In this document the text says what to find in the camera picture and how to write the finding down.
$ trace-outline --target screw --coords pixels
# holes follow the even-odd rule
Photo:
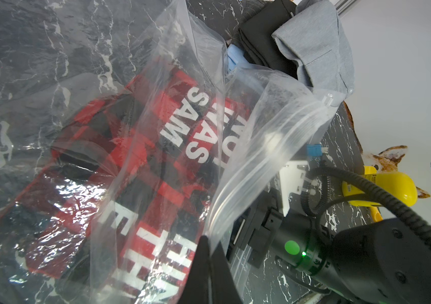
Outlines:
[[[406,283],[406,276],[401,271],[397,271],[395,277],[401,284]]]
[[[393,229],[393,235],[395,236],[395,238],[403,238],[403,233],[396,228]]]

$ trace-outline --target blue connector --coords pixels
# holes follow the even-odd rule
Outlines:
[[[322,156],[322,145],[321,144],[308,144],[307,145],[307,156],[308,157],[321,157]]]

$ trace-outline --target yellow object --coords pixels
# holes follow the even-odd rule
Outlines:
[[[363,175],[366,179],[372,181],[376,185],[380,186],[384,190],[391,193],[395,198],[401,200],[407,206],[413,206],[418,200],[418,192],[416,191],[416,186],[413,180],[406,174],[402,172],[384,172],[384,173],[376,173],[376,169],[372,167],[365,168],[365,175]],[[361,190],[357,187],[347,184],[346,182],[342,182],[342,193],[345,197],[362,194]],[[363,207],[373,207],[380,206],[375,202],[368,202],[363,200],[353,200],[349,202],[353,206],[363,206]]]
[[[377,207],[369,207],[369,211],[370,211],[370,217],[372,218],[373,222],[377,223],[383,220],[383,217],[381,216],[381,212],[379,212],[379,209],[377,209]]]

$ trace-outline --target plaid shirt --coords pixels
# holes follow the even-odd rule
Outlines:
[[[52,143],[48,165],[0,214],[0,233],[12,231],[31,273],[86,282],[93,270],[80,261],[89,257],[100,276],[90,282],[96,289],[176,301],[219,165],[249,118],[249,107],[226,99],[219,160],[215,103],[182,70],[154,61],[122,93],[74,115]],[[117,269],[101,270],[113,251]]]

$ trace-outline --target brown fox illustration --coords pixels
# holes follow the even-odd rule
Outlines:
[[[349,108],[347,107],[347,104],[345,102],[344,102],[344,107],[346,109],[347,115],[349,116],[351,127],[352,127],[352,130],[354,131],[354,136],[358,143],[359,151],[361,152],[364,165],[375,167],[378,173],[398,171],[398,164],[400,163],[400,161],[403,159],[406,152],[408,151],[408,147],[405,145],[394,146],[384,150],[383,152],[377,155],[371,154],[371,153],[364,153],[362,150],[362,146],[359,143],[358,137],[355,134],[352,114],[349,111]],[[418,187],[416,187],[416,190],[418,192],[418,198],[430,197],[430,194],[427,191],[422,190]]]

